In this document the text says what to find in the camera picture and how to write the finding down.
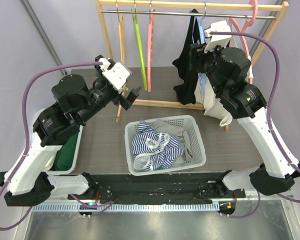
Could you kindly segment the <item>wooden clothes rack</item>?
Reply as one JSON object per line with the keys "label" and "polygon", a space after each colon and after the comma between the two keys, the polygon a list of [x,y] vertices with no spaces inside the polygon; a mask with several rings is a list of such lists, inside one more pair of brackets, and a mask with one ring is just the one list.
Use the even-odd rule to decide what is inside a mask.
{"label": "wooden clothes rack", "polygon": [[[134,1],[133,0],[117,0],[118,12],[120,14],[133,14]],[[136,0],[136,7],[148,7],[150,0]],[[100,22],[100,27],[107,51],[108,57],[113,58],[110,38],[107,30],[107,24],[104,17],[105,13],[117,14],[116,0],[96,0],[95,6]],[[239,26],[245,29],[252,26],[256,20],[266,20],[260,36],[269,40],[274,31],[278,27],[283,16],[289,8],[289,3],[285,0],[278,0],[275,4],[258,4],[256,0],[251,0],[248,4],[236,3],[206,3],[206,2],[180,2],[180,1],[163,1],[152,0],[152,8],[167,8],[167,9],[203,9],[203,13],[194,13],[195,16],[201,18],[214,17],[214,18],[233,18],[237,21]],[[208,14],[206,10],[231,10],[231,11],[252,11],[252,15],[235,15],[235,14]],[[136,11],[137,14],[149,15],[148,11]]]}

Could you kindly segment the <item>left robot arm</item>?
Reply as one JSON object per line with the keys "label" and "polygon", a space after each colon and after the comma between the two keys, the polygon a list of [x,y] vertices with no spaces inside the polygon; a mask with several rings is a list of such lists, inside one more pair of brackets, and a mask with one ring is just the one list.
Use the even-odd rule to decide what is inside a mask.
{"label": "left robot arm", "polygon": [[132,72],[121,62],[99,55],[93,62],[96,80],[88,87],[78,74],[64,76],[51,91],[55,103],[42,110],[27,135],[26,147],[7,172],[0,172],[0,186],[6,187],[9,207],[33,207],[49,198],[74,195],[90,200],[98,186],[90,174],[50,175],[44,171],[57,152],[80,132],[80,128],[107,104],[128,110],[139,96],[134,88],[124,96],[124,85]]}

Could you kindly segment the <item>light blue hanger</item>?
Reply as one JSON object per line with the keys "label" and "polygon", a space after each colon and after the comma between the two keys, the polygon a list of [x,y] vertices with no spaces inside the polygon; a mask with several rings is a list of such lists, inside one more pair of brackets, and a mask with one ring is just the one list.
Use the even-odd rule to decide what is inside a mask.
{"label": "light blue hanger", "polygon": [[[206,41],[205,41],[205,34],[204,34],[202,19],[200,16],[196,16],[195,20],[196,20],[197,29],[199,32],[199,43],[201,45],[203,45],[206,43]],[[204,59],[203,59],[202,54],[199,56],[199,60],[200,60],[200,63],[199,63],[199,72],[198,72],[198,82],[199,82],[199,86],[200,86],[200,94],[203,95],[205,93],[206,74],[204,73],[204,67],[203,67]]]}

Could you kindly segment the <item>blue striped tank top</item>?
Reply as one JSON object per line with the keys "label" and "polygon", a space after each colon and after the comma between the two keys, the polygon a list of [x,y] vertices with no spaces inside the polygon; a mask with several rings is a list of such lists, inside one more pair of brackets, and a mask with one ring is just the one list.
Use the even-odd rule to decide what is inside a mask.
{"label": "blue striped tank top", "polygon": [[131,142],[133,167],[138,171],[156,171],[160,166],[169,169],[177,157],[185,151],[183,145],[172,134],[157,132],[141,120]]}

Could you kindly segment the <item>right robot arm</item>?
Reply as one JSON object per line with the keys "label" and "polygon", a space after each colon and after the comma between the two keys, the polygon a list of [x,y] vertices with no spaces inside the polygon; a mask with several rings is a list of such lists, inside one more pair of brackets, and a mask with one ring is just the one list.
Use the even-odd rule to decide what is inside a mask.
{"label": "right robot arm", "polygon": [[216,193],[226,198],[237,189],[255,189],[266,196],[288,191],[300,177],[296,170],[300,161],[288,162],[276,144],[272,136],[276,128],[267,118],[269,105],[261,91],[246,81],[251,61],[244,51],[220,45],[209,50],[207,44],[195,43],[189,60],[191,67],[206,75],[215,97],[244,128],[263,161],[252,169],[227,171],[216,184]]}

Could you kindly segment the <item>white left basket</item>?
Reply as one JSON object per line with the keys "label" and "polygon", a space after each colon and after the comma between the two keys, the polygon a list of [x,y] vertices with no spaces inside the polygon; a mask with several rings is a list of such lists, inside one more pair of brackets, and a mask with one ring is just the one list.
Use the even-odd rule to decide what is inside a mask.
{"label": "white left basket", "polygon": [[33,124],[32,156],[41,172],[69,174],[74,170],[82,127],[57,105],[42,110]]}

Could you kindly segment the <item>yellow hanger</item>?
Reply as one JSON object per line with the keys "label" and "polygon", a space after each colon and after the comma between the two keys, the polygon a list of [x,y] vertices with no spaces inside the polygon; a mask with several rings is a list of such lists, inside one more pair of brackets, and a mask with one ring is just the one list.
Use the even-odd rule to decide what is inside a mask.
{"label": "yellow hanger", "polygon": [[120,46],[120,59],[121,63],[125,63],[125,37],[124,37],[124,18],[123,14],[119,13],[119,4],[118,1],[115,1],[115,6],[117,10],[117,18],[118,18],[118,34],[119,34],[119,46]]}

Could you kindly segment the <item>lime green hanger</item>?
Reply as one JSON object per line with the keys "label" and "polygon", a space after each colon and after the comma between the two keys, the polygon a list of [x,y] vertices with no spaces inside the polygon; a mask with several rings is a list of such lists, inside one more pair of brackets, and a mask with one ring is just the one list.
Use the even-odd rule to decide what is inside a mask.
{"label": "lime green hanger", "polygon": [[137,50],[138,50],[138,55],[139,55],[141,77],[142,77],[142,81],[143,81],[144,90],[147,91],[148,83],[147,83],[146,68],[145,68],[145,61],[144,61],[144,51],[143,51],[140,27],[139,27],[138,18],[137,18],[137,4],[136,4],[135,0],[133,1],[133,7],[134,7],[134,13],[132,14],[132,20],[133,20],[134,32],[135,32],[136,43],[137,43]]}

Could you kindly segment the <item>white tank top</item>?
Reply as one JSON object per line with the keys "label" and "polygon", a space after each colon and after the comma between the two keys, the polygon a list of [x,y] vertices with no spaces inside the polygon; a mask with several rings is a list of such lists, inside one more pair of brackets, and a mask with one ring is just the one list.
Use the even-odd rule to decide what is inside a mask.
{"label": "white tank top", "polygon": [[[241,28],[234,18],[224,18],[224,20],[229,25],[231,31],[234,27],[237,32],[245,32],[245,29]],[[251,60],[249,48],[245,37],[240,36],[239,38],[244,53],[246,54],[247,58]],[[230,47],[238,47],[234,36],[231,37],[229,44]],[[253,79],[254,77],[252,66],[250,66],[245,80],[252,84]],[[220,127],[229,127],[229,124],[232,122],[233,117],[226,109],[224,109],[223,105],[220,103],[220,99],[216,98],[212,86],[208,81],[208,77],[206,77],[206,75],[203,73],[198,73],[198,81],[194,91],[194,96],[196,103],[203,105],[205,116],[219,119]]]}

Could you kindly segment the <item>grey tank top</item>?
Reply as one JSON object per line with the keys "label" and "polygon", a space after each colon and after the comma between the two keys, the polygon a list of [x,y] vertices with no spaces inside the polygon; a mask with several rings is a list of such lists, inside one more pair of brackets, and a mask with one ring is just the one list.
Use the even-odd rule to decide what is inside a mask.
{"label": "grey tank top", "polygon": [[184,147],[184,153],[178,156],[172,165],[173,168],[182,167],[186,162],[194,160],[190,139],[185,129],[179,126],[170,125],[160,119],[156,120],[152,126],[156,132],[162,132],[175,136]]}

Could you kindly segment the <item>black tank top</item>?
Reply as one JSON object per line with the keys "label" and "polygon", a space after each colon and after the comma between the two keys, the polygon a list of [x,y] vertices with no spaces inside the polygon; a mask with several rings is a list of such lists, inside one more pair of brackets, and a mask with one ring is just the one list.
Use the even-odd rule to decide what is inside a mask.
{"label": "black tank top", "polygon": [[177,68],[179,78],[183,80],[182,84],[173,87],[178,101],[183,105],[196,103],[195,90],[199,76],[197,70],[191,67],[190,46],[193,41],[197,43],[200,40],[198,21],[195,16],[191,16],[181,54],[172,62]]}

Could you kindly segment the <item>dark green garment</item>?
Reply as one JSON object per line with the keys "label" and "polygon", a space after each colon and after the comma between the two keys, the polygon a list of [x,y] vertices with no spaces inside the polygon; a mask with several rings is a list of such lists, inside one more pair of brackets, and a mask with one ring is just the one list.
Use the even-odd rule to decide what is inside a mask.
{"label": "dark green garment", "polygon": [[78,136],[78,133],[73,135],[57,152],[53,164],[55,171],[68,171],[72,167]]}

